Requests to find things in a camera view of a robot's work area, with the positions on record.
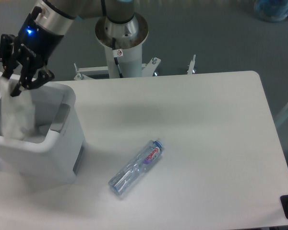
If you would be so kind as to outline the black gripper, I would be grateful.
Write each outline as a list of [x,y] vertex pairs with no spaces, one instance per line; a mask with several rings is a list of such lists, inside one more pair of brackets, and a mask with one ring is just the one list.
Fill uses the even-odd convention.
[[[17,36],[2,34],[0,38],[0,62],[4,69],[2,77],[10,79],[14,70],[22,65],[20,78],[10,94],[12,97],[19,96],[25,90],[37,89],[55,78],[47,64],[63,35],[47,31],[34,19],[29,14]],[[28,57],[19,64],[22,48]]]

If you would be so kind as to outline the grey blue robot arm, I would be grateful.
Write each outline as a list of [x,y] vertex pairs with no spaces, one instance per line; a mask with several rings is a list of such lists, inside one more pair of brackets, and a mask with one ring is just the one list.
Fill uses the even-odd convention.
[[76,19],[105,16],[116,24],[134,17],[132,0],[38,0],[18,35],[2,34],[0,62],[2,78],[8,80],[21,66],[21,75],[11,89],[16,97],[24,90],[41,87],[54,79],[47,68],[48,59]]

